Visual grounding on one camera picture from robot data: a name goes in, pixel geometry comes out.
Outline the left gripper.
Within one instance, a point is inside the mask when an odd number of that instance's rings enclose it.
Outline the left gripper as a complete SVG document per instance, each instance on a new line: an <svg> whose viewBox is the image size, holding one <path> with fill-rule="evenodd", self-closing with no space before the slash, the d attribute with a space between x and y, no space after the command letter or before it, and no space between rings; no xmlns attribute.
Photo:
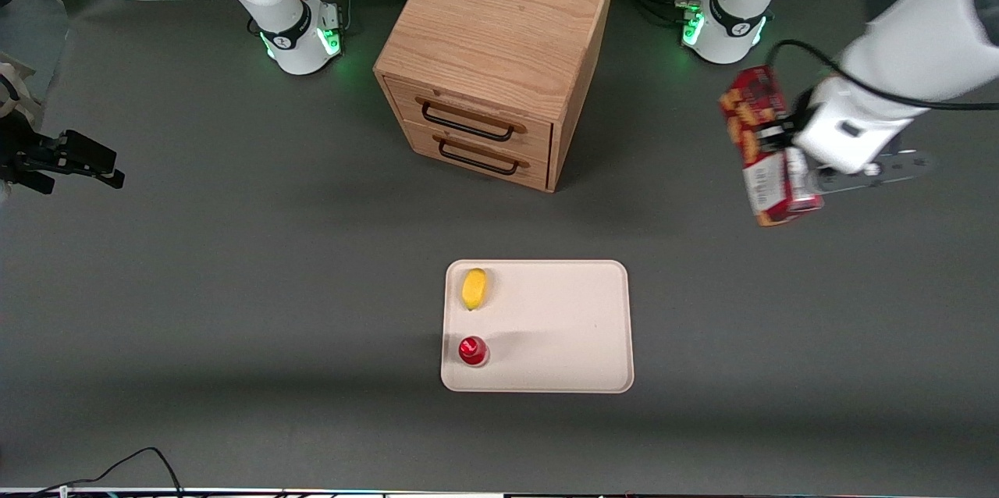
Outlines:
<svg viewBox="0 0 999 498"><path fill-rule="evenodd" d="M829 76L797 97L790 125L757 126L754 138L760 152L795 146L839 173L856 174L926 111L877 97L841 76Z"/></svg>

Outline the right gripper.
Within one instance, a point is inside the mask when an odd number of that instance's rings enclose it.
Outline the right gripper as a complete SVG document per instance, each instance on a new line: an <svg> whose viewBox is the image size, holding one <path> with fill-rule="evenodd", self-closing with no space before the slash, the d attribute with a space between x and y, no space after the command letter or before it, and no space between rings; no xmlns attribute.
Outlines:
<svg viewBox="0 0 999 498"><path fill-rule="evenodd" d="M35 71L6 53L1 54L1 163L2 194L10 195L20 185L43 195L53 192L55 179L40 172L22 170L17 162L28 148L39 147L41 103L29 92L25 79ZM116 168L117 153L75 130L61 132L51 147L51 172L95 178L113 189L122 189L125 174Z"/></svg>

